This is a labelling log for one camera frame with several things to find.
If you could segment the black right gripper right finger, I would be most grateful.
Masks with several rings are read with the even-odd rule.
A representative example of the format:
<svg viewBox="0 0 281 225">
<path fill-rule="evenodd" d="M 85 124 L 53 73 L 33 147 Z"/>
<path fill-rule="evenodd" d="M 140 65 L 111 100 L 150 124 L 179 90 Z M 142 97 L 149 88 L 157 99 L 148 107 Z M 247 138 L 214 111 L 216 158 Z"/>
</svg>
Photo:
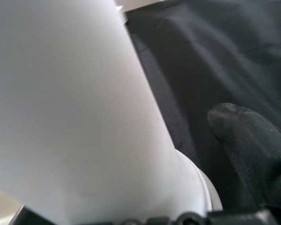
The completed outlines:
<svg viewBox="0 0 281 225">
<path fill-rule="evenodd" d="M 254 202 L 281 206 L 281 130 L 231 103 L 216 105 L 207 120 Z"/>
</svg>

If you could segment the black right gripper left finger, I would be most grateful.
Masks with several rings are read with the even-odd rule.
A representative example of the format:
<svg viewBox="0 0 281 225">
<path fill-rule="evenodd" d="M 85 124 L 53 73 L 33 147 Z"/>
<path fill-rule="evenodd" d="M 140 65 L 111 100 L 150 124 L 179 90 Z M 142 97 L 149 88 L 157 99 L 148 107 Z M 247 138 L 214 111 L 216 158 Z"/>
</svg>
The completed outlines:
<svg viewBox="0 0 281 225">
<path fill-rule="evenodd" d="M 28 208 L 26 205 L 20 207 L 20 209 L 13 216 L 14 225 L 71 225 L 70 221 L 66 219 L 49 219 L 39 213 Z"/>
</svg>

